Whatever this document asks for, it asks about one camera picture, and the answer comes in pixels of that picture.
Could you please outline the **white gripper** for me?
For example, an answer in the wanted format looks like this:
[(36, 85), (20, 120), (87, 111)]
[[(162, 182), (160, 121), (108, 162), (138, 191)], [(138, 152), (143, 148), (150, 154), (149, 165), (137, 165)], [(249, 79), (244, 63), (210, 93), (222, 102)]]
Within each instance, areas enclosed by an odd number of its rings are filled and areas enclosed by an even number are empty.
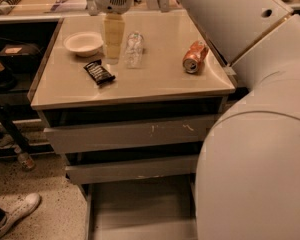
[(110, 64), (120, 58), (125, 22), (120, 14), (127, 12), (133, 0), (93, 0), (99, 11), (109, 13), (103, 21), (105, 55)]

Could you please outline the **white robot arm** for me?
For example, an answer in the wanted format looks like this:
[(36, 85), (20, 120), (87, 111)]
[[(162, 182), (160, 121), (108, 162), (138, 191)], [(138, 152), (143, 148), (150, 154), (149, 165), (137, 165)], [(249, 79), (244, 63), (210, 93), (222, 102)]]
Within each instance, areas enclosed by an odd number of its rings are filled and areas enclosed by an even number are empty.
[(300, 16), (281, 0), (178, 0), (249, 93), (204, 140), (198, 240), (300, 240)]

